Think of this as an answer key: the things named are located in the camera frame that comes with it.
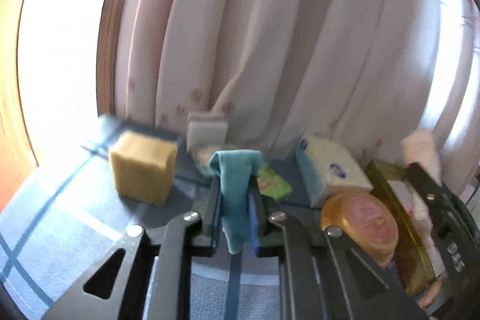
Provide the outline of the teal microfiber cloth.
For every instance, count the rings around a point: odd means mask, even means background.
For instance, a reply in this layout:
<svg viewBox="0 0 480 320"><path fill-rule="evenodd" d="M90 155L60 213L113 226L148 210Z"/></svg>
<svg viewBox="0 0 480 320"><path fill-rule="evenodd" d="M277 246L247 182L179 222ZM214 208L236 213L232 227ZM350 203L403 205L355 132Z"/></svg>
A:
<svg viewBox="0 0 480 320"><path fill-rule="evenodd" d="M248 187L263 160L258 150L234 149L217 151L209 161L210 169L220 178L222 228L232 255L240 253L250 239Z"/></svg>

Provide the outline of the yellow sponge block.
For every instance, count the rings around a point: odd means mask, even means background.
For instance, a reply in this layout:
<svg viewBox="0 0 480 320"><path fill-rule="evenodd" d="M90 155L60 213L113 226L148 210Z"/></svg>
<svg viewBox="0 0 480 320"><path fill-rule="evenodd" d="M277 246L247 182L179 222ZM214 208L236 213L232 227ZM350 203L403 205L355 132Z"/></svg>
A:
<svg viewBox="0 0 480 320"><path fill-rule="evenodd" d="M166 202L174 180L177 144L125 131L108 150L115 190L149 205Z"/></svg>

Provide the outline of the white gauze roll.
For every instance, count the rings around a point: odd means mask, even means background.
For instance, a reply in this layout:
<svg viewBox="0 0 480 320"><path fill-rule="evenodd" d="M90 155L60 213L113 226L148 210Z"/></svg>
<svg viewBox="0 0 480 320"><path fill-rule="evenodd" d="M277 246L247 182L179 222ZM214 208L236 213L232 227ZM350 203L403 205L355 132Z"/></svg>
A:
<svg viewBox="0 0 480 320"><path fill-rule="evenodd" d="M402 158L406 165L418 163L437 185L442 185L441 162L430 129L417 129L402 139L400 145Z"/></svg>

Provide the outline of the white sponge with black stripe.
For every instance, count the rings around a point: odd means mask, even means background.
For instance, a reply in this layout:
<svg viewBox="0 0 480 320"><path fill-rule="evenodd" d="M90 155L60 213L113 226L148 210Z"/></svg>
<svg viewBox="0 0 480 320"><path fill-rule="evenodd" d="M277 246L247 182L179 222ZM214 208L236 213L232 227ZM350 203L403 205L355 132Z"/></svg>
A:
<svg viewBox="0 0 480 320"><path fill-rule="evenodd" d="M229 123L223 113L190 112L187 119L186 149L192 152L204 145L222 145Z"/></svg>

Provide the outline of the clear bag of cotton pads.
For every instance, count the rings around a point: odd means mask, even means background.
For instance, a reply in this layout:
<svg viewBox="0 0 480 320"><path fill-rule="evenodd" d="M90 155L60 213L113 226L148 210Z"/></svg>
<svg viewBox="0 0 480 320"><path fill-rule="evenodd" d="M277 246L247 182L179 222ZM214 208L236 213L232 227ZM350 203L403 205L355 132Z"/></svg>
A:
<svg viewBox="0 0 480 320"><path fill-rule="evenodd" d="M193 163L199 172L204 177L212 177L214 171L210 168L210 160L212 155L221 150L219 145L201 145L196 147L192 152Z"/></svg>

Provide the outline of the gold storage box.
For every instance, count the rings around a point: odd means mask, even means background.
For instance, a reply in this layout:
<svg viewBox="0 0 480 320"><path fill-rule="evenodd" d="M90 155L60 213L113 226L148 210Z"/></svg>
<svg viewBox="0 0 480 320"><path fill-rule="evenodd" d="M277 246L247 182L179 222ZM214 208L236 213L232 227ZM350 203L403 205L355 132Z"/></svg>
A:
<svg viewBox="0 0 480 320"><path fill-rule="evenodd" d="M397 222L394 262L402 285L411 296L419 296L446 270L433 241L428 208L401 166L374 159L365 173L373 185L371 194L387 206Z"/></svg>

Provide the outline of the round amber jar pink lid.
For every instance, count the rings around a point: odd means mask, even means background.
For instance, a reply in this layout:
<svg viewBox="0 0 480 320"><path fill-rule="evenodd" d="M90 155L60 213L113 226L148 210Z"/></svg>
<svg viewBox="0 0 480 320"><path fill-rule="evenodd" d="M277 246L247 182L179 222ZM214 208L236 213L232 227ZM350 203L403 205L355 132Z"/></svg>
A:
<svg viewBox="0 0 480 320"><path fill-rule="evenodd" d="M320 213L320 227L337 226L381 267L392 260L399 230L391 211L377 197L344 192L330 197Z"/></svg>

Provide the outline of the green wipes packet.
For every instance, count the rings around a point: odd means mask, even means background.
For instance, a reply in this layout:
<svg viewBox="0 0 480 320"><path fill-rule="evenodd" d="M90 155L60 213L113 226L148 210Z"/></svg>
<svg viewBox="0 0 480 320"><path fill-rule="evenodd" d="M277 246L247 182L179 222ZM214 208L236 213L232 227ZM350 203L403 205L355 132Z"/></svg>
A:
<svg viewBox="0 0 480 320"><path fill-rule="evenodd" d="M259 192L279 202L292 193L292 186L267 164L262 164L257 173Z"/></svg>

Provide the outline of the tissue pack, blue and yellow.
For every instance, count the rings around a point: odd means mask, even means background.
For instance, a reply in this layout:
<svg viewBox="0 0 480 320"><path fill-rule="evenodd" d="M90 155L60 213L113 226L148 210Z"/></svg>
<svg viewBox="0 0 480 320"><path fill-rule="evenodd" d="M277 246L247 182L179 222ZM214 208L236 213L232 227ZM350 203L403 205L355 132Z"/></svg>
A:
<svg viewBox="0 0 480 320"><path fill-rule="evenodd" d="M352 154L336 141L305 137L297 145L295 157L312 208L322 208L338 193L370 193L374 189Z"/></svg>

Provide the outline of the blue plaid tablecloth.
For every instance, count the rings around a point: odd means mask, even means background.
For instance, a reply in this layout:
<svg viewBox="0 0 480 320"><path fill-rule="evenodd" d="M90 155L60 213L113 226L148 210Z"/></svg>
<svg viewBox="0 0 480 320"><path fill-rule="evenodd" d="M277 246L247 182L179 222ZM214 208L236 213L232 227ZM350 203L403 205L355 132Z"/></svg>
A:
<svg viewBox="0 0 480 320"><path fill-rule="evenodd" d="M11 319L41 318L127 227L160 227L208 190L209 180L180 148L164 206L120 197L107 151L127 130L183 143L172 133L103 115L90 129L56 141L1 212L1 287L14 303ZM192 319L278 319L278 264L250 247L232 256L220 242L213 257L193 260L190 300Z"/></svg>

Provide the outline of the wooden door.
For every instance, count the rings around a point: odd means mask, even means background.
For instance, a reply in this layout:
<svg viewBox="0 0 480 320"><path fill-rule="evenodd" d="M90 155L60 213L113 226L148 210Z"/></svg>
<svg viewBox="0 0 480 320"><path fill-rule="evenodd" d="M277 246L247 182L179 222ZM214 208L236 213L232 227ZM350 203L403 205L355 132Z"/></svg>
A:
<svg viewBox="0 0 480 320"><path fill-rule="evenodd" d="M20 100L18 43L24 0L1 0L1 207L38 165Z"/></svg>

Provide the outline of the pink floral curtain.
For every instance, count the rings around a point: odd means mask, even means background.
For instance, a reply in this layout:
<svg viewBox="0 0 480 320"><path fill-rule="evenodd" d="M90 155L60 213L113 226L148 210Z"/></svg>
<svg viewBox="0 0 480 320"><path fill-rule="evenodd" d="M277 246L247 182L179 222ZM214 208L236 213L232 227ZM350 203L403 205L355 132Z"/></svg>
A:
<svg viewBox="0 0 480 320"><path fill-rule="evenodd" d="M479 0L125 0L115 71L117 115L221 112L272 157L315 135L394 162L428 128L451 190L479 161Z"/></svg>

